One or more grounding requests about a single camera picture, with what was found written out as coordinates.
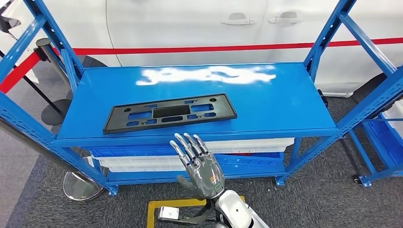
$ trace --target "blue shelf frame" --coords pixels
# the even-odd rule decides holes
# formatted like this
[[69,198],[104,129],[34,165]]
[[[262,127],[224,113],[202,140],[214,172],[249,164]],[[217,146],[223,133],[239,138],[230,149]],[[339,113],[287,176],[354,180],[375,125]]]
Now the blue shelf frame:
[[[22,52],[28,46],[30,41],[34,38],[40,28],[42,28],[54,47],[62,55],[64,63],[58,64],[65,69],[68,74],[68,79],[71,84],[71,89],[74,92],[79,83],[78,79],[82,77],[84,68],[79,62],[77,56],[74,54],[73,49],[67,42],[60,28],[52,18],[50,12],[46,8],[43,0],[24,0],[32,14],[34,21],[28,26],[28,29],[22,34],[21,38],[11,48],[7,55],[0,62],[0,82],[4,80],[9,71],[12,69],[17,59],[21,56]],[[351,110],[344,118],[337,124],[339,131],[330,136],[322,136],[320,139],[306,150],[302,155],[298,155],[299,144],[301,142],[301,135],[296,135],[295,144],[292,151],[292,156],[289,165],[285,171],[280,172],[262,172],[253,175],[239,175],[231,177],[263,177],[275,176],[277,185],[284,185],[284,181],[292,174],[297,172],[302,166],[308,163],[311,159],[324,151],[328,146],[338,140],[346,133],[360,124],[372,112],[382,107],[392,97],[403,91],[403,68],[396,69],[396,67],[387,59],[387,57],[376,47],[370,38],[354,23],[348,16],[348,13],[355,0],[340,0],[336,5],[334,11],[330,15],[329,20],[325,24],[323,30],[319,34],[316,42],[311,48],[309,54],[304,60],[304,65],[312,82],[315,81],[317,68],[319,66],[320,57],[325,51],[330,40],[334,36],[337,29],[341,24],[344,24],[348,30],[354,35],[358,42],[364,47],[365,51],[375,61],[375,63],[384,71],[387,79],[382,82],[371,94],[362,100],[353,110]],[[53,143],[55,136],[51,134],[40,123],[35,121],[28,113],[22,110],[14,102],[12,102],[5,94],[0,94],[0,117],[6,120],[25,133],[31,139],[42,144],[49,149],[52,153],[63,159],[70,165],[80,170],[86,176],[92,178],[100,185],[109,190],[110,195],[116,195],[118,185],[121,184],[136,184],[133,180],[124,180],[124,174],[121,174],[123,180],[110,181],[108,177],[102,175],[97,168],[91,167],[84,162],[76,153],[70,148],[63,147]],[[385,175],[383,172],[375,173],[376,178],[381,178]],[[363,182],[367,181],[367,177],[363,177]],[[146,181],[147,183],[159,182],[158,179]]]
[[368,155],[366,154],[364,148],[362,147],[360,141],[358,140],[357,136],[355,135],[353,130],[350,130],[348,133],[353,140],[358,152],[360,153],[365,165],[367,166],[370,175],[368,176],[358,176],[362,185],[366,188],[372,186],[373,181],[380,180],[387,177],[402,177],[403,176],[403,163],[396,164],[389,155],[388,150],[385,148],[384,144],[381,140],[375,135],[374,131],[372,130],[369,122],[373,121],[402,121],[402,119],[366,119],[364,120],[358,127],[362,127],[364,130],[369,142],[372,144],[373,148],[375,149],[378,157],[380,158],[381,162],[384,164],[386,169],[377,172],[374,165],[372,164],[371,160],[369,159]]

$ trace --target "yellow floor marking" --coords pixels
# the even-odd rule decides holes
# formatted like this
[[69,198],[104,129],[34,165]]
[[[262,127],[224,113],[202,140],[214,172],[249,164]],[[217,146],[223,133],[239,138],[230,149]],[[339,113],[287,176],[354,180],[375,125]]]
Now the yellow floor marking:
[[180,207],[196,207],[206,205],[206,200],[200,201],[198,199],[174,199],[174,200],[162,200],[162,201],[150,201],[148,203],[147,210],[147,228],[154,228],[154,211],[156,208],[162,206],[180,208]]

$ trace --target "red barrier rope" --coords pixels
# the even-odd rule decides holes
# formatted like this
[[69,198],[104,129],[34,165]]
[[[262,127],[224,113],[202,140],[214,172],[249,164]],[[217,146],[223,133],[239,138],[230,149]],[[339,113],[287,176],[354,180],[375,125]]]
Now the red barrier rope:
[[[401,44],[403,38],[373,39],[373,43]],[[314,43],[294,44],[263,44],[263,45],[240,45],[240,46],[213,46],[213,47],[154,47],[154,48],[74,48],[76,55],[121,55],[121,54],[157,54],[157,53],[183,53],[183,52],[211,52],[211,51],[246,51],[246,50],[272,50],[311,48]],[[356,40],[330,42],[328,47],[346,47],[360,45]],[[0,85],[0,91],[8,92],[35,64],[39,57],[32,53],[24,62],[9,73]]]
[[[375,44],[403,43],[403,38],[373,39]],[[182,53],[182,52],[211,52],[211,51],[246,51],[311,48],[314,43],[295,44],[263,44],[240,46],[212,46],[212,47],[154,47],[154,48],[74,48],[77,55],[121,55],[121,54],[156,54],[156,53]],[[356,40],[330,42],[328,47],[358,46]]]
[[22,77],[40,61],[35,52],[32,52],[18,67],[14,68],[0,85],[2,93],[8,92]]

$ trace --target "white plastic crate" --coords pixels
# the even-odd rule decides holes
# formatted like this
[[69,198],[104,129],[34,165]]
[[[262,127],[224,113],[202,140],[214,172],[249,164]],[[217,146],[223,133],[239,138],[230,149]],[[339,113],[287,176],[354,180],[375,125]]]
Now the white plastic crate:
[[[205,142],[209,151],[222,153],[263,153],[283,152],[294,142],[294,138],[256,139]],[[122,156],[95,157],[101,166],[108,167],[111,172],[142,171],[183,171],[184,167],[177,155],[167,156]]]

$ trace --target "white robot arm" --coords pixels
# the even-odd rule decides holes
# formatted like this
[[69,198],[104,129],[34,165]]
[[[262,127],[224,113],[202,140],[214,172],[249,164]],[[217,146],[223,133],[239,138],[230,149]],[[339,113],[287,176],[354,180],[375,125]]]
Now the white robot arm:
[[232,190],[227,190],[220,196],[215,203],[215,209],[227,221],[223,219],[217,222],[216,228],[269,228],[256,212]]
[[207,203],[192,218],[180,217],[179,209],[161,207],[158,220],[181,225],[201,224],[208,214],[215,211],[216,228],[269,228],[235,191],[225,189],[225,178],[221,167],[200,137],[197,135],[191,137],[187,133],[183,135],[187,142],[178,133],[175,134],[175,138],[181,143],[186,153],[175,141],[171,140],[170,145],[185,166],[191,182],[186,181],[183,176],[178,176],[178,182],[197,199],[206,199]]

